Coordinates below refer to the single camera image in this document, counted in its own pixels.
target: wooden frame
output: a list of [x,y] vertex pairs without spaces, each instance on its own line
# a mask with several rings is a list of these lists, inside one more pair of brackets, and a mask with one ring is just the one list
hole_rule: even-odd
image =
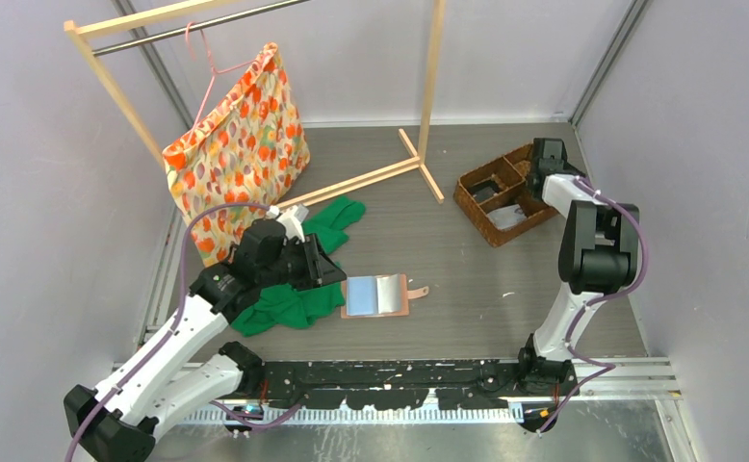
[[[114,102],[116,102],[122,110],[122,113],[134,127],[134,130],[136,130],[148,151],[161,166],[164,166],[164,163],[162,162],[162,149],[147,129],[147,126],[144,121],[142,121],[142,118],[139,116],[134,106],[125,96],[125,93],[114,79],[114,76],[100,59],[94,56],[89,40],[129,31],[149,24],[156,24],[166,19],[185,14],[210,10],[237,1],[238,0],[186,0],[145,12],[128,14],[115,19],[97,22],[88,26],[77,26],[74,21],[66,21],[64,24],[65,32],[71,38],[71,41],[73,41],[74,45],[77,46],[77,49],[80,50],[80,54],[83,55],[83,58],[85,58],[94,74],[96,74],[100,83],[102,83],[105,90],[107,90],[114,99]],[[415,149],[414,144],[405,134],[405,131],[402,129],[399,129],[398,131],[398,136],[408,151],[409,159],[280,202],[278,204],[279,206],[289,206],[297,203],[302,203],[304,205],[315,204],[415,169],[420,171],[421,175],[426,180],[428,187],[431,189],[434,198],[437,199],[437,202],[443,203],[444,196],[440,191],[440,188],[437,186],[437,183],[434,181],[434,178],[431,176],[431,173],[428,171],[428,167],[426,167],[426,150],[428,147],[428,132],[431,123],[431,106],[434,102],[437,62],[443,36],[443,18],[445,16],[445,8],[446,0],[434,0],[434,8],[431,14],[431,34],[426,61],[426,85],[423,94],[423,112],[420,118],[420,142],[418,148]]]

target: floral cloth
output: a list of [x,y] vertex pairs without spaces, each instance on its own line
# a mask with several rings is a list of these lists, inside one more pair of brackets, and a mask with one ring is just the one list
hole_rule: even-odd
[[[187,223],[223,203],[280,199],[309,162],[309,149],[278,45],[265,45],[218,106],[162,156],[170,194]],[[263,215],[238,207],[197,223],[193,238],[205,266],[225,258]]]

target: brown basket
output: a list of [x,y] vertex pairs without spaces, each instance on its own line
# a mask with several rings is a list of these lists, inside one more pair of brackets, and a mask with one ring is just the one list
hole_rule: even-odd
[[[532,143],[514,149],[499,159],[469,171],[456,182],[453,200],[491,246],[506,244],[557,214],[553,207],[534,199],[526,188],[525,178],[530,171],[532,149]],[[477,202],[467,189],[488,179],[499,185],[500,192]],[[525,220],[505,230],[497,228],[487,214],[511,204],[519,204],[525,213]]]

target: clothes hanger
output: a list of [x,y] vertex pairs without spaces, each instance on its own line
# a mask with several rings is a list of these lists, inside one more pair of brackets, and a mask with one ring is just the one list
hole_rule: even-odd
[[[191,53],[191,57],[195,60],[195,52],[194,48],[191,46],[191,37],[190,37],[190,31],[191,26],[194,25],[194,22],[189,22],[187,27],[185,28],[185,43],[188,45],[188,51]],[[228,67],[226,69],[218,70],[216,69],[216,63],[213,60],[213,52],[210,50],[210,44],[207,42],[207,37],[204,35],[204,29],[201,29],[198,31],[201,33],[201,41],[204,42],[204,50],[207,54],[207,63],[210,65],[210,84],[207,86],[207,91],[204,93],[204,98],[201,100],[201,105],[198,107],[198,113],[196,113],[196,119],[194,120],[194,124],[191,127],[191,129],[188,131],[186,135],[189,137],[193,136],[193,131],[198,125],[199,118],[201,117],[201,113],[204,111],[204,105],[207,104],[207,99],[210,97],[210,91],[213,89],[213,84],[216,82],[216,76],[221,74],[226,74],[227,72],[232,72],[236,69],[242,68],[244,66],[247,66],[249,64],[252,64],[252,62],[255,61],[255,59],[249,60],[246,63],[241,63],[234,65],[232,67]]]

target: clothes rack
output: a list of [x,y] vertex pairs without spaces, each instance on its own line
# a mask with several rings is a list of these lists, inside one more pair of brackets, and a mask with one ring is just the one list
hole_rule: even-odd
[[[94,74],[96,74],[100,83],[103,85],[103,87],[105,87],[116,104],[122,110],[122,113],[134,127],[134,130],[140,136],[140,139],[148,148],[148,151],[150,151],[151,155],[153,155],[153,157],[161,166],[164,166],[162,160],[162,149],[159,147],[159,144],[147,129],[147,126],[137,113],[134,106],[122,91],[122,88],[116,82],[114,76],[102,63],[102,61],[100,61],[99,57],[136,46],[141,46],[147,43],[152,43],[154,41],[184,35],[185,28],[182,27],[173,29],[165,31],[163,33],[129,40],[123,43],[114,44],[96,50],[91,48],[89,40],[106,37],[118,32],[130,31],[132,29],[147,26],[150,24],[160,23],[162,21],[186,14],[204,12],[215,7],[228,5],[237,1],[238,0],[186,0],[183,2],[147,10],[144,12],[128,14],[114,19],[108,19],[87,26],[77,26],[74,21],[71,20],[66,21],[64,24],[65,32],[74,42],[74,45],[80,51],[80,54],[86,60],[91,70],[93,70]],[[251,17],[257,14],[290,7],[307,1],[309,0],[286,0],[264,7],[247,10],[245,12],[232,13],[197,23],[191,26],[190,30],[193,31],[205,29],[238,19]],[[423,94],[423,111],[420,118],[420,139],[418,148],[414,147],[414,144],[408,138],[405,131],[400,128],[398,130],[398,136],[405,146],[406,150],[408,151],[408,159],[391,164],[387,167],[370,171],[369,173],[356,176],[349,180],[336,183],[326,188],[322,188],[304,194],[302,196],[280,202],[277,204],[279,207],[287,207],[298,203],[302,203],[304,205],[315,204],[337,195],[348,193],[415,169],[420,171],[421,175],[426,180],[428,187],[431,189],[431,193],[434,195],[434,198],[437,199],[437,202],[443,202],[444,196],[440,191],[440,188],[437,186],[437,183],[434,181],[434,178],[431,176],[430,171],[428,171],[428,167],[426,166],[426,149],[431,122],[431,107],[434,102],[434,86],[436,83],[437,62],[439,60],[440,46],[442,42],[443,19],[445,17],[446,0],[433,0],[433,2],[434,7],[431,13],[431,32],[428,44],[428,55],[426,59],[426,82]]]

